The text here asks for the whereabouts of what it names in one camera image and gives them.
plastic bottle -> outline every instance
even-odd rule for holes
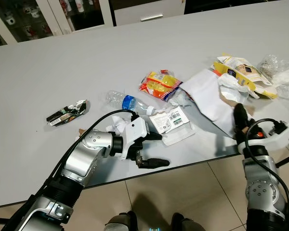
[[[137,98],[114,90],[110,90],[107,93],[106,101],[114,108],[129,109],[137,112],[139,115],[149,116],[152,115],[155,111],[154,107],[148,106]]]

white table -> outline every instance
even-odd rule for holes
[[[114,89],[159,108],[164,102],[138,91],[150,70],[170,69],[185,81],[208,68],[223,52],[256,65],[266,54],[289,60],[289,1],[231,7],[115,28],[84,31],[0,47],[0,205],[26,200],[44,182],[74,141],[109,112],[103,94]],[[89,112],[51,128],[46,117],[77,100]],[[253,100],[255,118],[289,122],[289,102]],[[197,134],[166,147],[144,144],[144,158],[165,158],[170,166],[138,169],[135,162],[104,159],[91,185],[236,154],[227,137],[196,108],[189,114]],[[99,126],[105,130],[110,120]]]

black cable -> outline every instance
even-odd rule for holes
[[[102,116],[101,118],[99,118],[94,124],[92,124],[91,127],[89,127],[84,133],[82,133],[82,135],[79,137],[78,140],[76,140],[72,146],[69,147],[69,149],[65,152],[65,154],[61,157],[61,159],[59,160],[59,162],[57,163],[57,165],[54,167],[53,171],[51,172],[51,174],[49,175],[49,177],[45,180],[45,182],[43,183],[43,185],[40,187],[40,189],[37,191],[37,193],[35,195],[32,195],[25,204],[23,204],[10,218],[9,222],[3,227],[2,230],[9,230],[8,226],[10,224],[10,222],[13,222],[13,220],[15,218],[22,218],[23,213],[21,212],[25,212],[27,211],[32,204],[35,202],[35,200],[41,196],[44,192],[44,189],[49,185],[49,183],[53,180],[56,179],[57,177],[60,176],[62,169],[65,166],[65,162],[67,161],[67,159],[69,158],[69,156],[71,155],[71,153],[74,151],[74,149],[76,148],[76,146],[82,141],[82,139],[93,129],[95,128],[95,126],[97,124],[99,124],[103,119],[107,118],[108,116],[111,116],[113,114],[116,113],[120,113],[120,112],[129,112],[131,113],[133,116],[136,116],[137,114],[134,111],[131,110],[126,110],[126,109],[121,109],[121,110],[116,110],[110,113],[107,113],[106,115]]]
[[[272,171],[271,169],[269,169],[267,166],[265,166],[263,163],[261,163],[259,160],[257,160],[257,158],[252,154],[252,151],[250,149],[250,146],[249,146],[249,134],[250,134],[250,131],[252,130],[252,128],[254,126],[256,126],[257,124],[259,123],[262,123],[262,122],[273,122],[274,125],[277,125],[279,124],[278,121],[274,120],[274,119],[260,119],[260,120],[257,120],[255,121],[248,129],[247,133],[246,133],[246,137],[245,137],[245,146],[248,150],[248,152],[250,153],[250,156],[251,158],[253,159],[253,161],[255,161],[256,164],[258,164],[259,166],[261,166],[263,169],[265,169],[266,171],[268,171],[272,176],[274,176],[278,181],[279,183],[281,184],[281,186],[284,188],[285,190],[285,193],[286,193],[286,197],[287,197],[287,202],[289,203],[289,189],[287,188],[286,184],[284,183],[284,181],[280,178],[279,175],[277,175],[274,171]]]

tiled floor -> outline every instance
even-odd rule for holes
[[[289,149],[271,156],[278,162],[289,156]],[[133,209],[140,231],[170,230],[174,212],[192,218],[206,231],[245,231],[242,159],[235,156],[84,190],[64,228],[102,231],[114,215]],[[280,168],[280,176],[289,187],[289,163]],[[8,218],[18,207],[0,208],[0,217]]]

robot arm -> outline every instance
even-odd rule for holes
[[[289,144],[289,124],[277,122],[269,133],[270,137],[267,137],[258,125],[253,125],[250,134],[247,134],[250,153],[244,142],[246,134],[242,130],[255,121],[248,121],[241,104],[235,107],[234,117],[238,151],[245,157],[243,168],[247,180],[247,230],[289,230],[289,203],[278,188],[279,181],[254,160],[255,158],[277,174],[275,162],[268,151],[278,150]]]
[[[41,195],[31,196],[16,212],[3,230],[8,231],[61,231],[67,223],[73,206],[97,166],[99,158],[120,157],[135,160],[139,168],[157,168],[170,163],[162,159],[143,160],[140,150],[144,140],[161,140],[162,136],[148,130],[146,122],[132,116],[122,136],[97,130],[88,131],[65,161],[58,177],[52,179]]]

